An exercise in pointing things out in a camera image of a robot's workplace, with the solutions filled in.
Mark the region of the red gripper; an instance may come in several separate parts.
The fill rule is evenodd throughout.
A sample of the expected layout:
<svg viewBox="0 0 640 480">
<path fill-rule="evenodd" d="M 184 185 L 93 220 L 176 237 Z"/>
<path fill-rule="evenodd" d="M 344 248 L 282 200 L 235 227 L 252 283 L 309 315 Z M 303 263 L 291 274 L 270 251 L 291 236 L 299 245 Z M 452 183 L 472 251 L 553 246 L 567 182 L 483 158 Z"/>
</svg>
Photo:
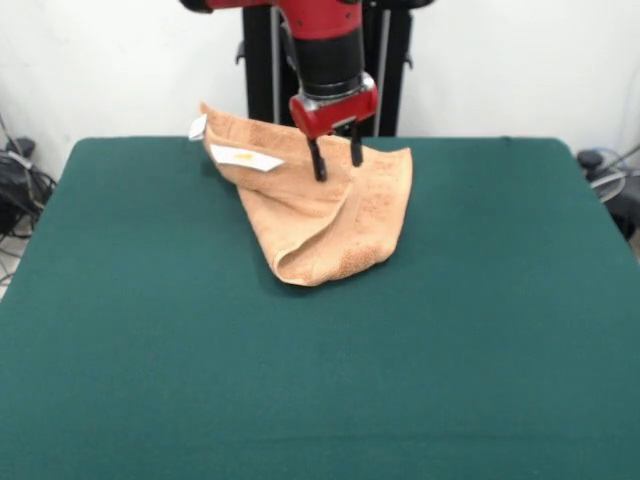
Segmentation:
<svg viewBox="0 0 640 480">
<path fill-rule="evenodd" d="M 326 163 L 318 139 L 344 125 L 349 125 L 350 151 L 354 167 L 363 163 L 359 123 L 377 111 L 379 93 L 373 79 L 364 79 L 361 87 L 337 99 L 316 100 L 299 92 L 289 100 L 289 109 L 296 127 L 308 138 L 314 176 L 317 181 L 327 180 Z"/>
</svg>

